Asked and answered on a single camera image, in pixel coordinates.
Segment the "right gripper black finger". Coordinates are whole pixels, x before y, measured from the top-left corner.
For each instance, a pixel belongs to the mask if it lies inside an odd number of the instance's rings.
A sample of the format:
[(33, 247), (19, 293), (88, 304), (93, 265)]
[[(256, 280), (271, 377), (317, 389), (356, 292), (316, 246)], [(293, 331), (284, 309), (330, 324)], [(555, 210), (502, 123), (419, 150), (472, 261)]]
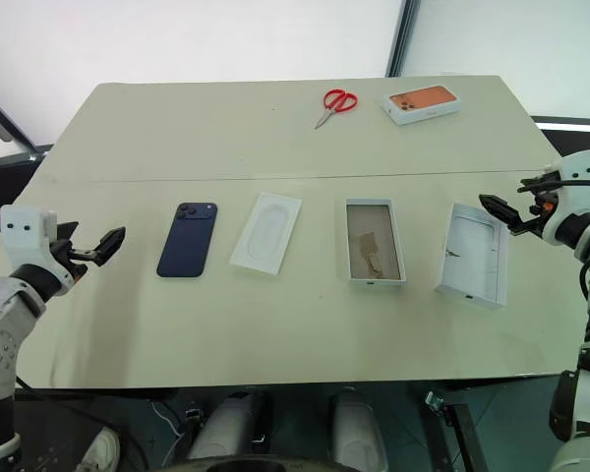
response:
[(505, 200), (496, 195), (480, 194), (479, 201), (484, 210), (502, 222), (512, 235), (520, 235), (527, 231), (519, 212)]
[(545, 172), (541, 175), (521, 179), (520, 180), (520, 187), (517, 189), (518, 193), (537, 193), (543, 191), (544, 189), (550, 188), (557, 182), (557, 172), (550, 171)]

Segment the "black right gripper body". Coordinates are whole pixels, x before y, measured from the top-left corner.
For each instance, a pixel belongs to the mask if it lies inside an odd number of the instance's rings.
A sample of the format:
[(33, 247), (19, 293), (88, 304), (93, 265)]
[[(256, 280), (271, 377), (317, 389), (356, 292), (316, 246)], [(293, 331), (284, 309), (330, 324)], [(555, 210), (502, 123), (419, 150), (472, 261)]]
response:
[(534, 197), (534, 203), (529, 207), (533, 218), (523, 223), (522, 233), (541, 236), (548, 220), (559, 204), (557, 190), (532, 189), (528, 190), (528, 193), (531, 193)]

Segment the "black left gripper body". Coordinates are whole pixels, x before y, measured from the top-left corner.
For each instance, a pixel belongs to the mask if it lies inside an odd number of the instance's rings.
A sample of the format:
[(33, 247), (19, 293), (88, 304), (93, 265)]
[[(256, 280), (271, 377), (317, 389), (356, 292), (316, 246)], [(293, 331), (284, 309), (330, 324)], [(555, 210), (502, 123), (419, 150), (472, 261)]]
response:
[(51, 272), (62, 285), (74, 285), (88, 271), (86, 263), (99, 262), (99, 248), (75, 249), (68, 239), (60, 239), (49, 245), (52, 260)]

